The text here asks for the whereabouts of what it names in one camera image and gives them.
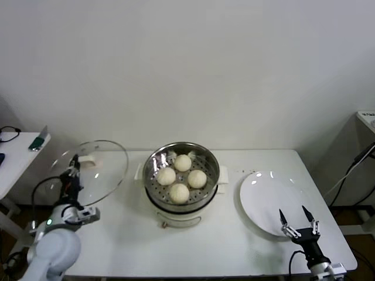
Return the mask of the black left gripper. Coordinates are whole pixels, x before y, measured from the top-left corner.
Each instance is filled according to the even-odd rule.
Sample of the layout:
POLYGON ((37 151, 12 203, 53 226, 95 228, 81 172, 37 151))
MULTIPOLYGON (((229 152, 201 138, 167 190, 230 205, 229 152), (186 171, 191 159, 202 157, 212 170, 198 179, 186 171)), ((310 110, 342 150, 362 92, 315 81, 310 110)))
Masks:
POLYGON ((79 155, 75 154, 71 159, 71 168, 68 173, 60 175, 60 204, 70 204, 78 202, 79 192, 82 189, 80 185, 80 162, 79 155))

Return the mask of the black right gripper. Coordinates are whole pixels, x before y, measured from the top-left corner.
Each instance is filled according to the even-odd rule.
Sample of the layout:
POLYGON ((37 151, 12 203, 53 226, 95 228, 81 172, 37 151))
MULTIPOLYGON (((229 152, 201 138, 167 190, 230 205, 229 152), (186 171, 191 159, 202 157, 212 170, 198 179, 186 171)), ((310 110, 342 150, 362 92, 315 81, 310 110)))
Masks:
POLYGON ((307 210, 305 206, 302 206, 304 214, 308 219, 311 228, 302 228, 295 230, 289 224, 285 218, 284 213, 279 210, 280 221, 282 224, 282 232, 289 238, 291 241, 297 245, 300 245, 304 250, 305 258, 307 265, 317 265, 320 263, 329 262, 327 258, 318 245, 319 235, 319 221, 314 219, 314 216, 310 211, 307 210))

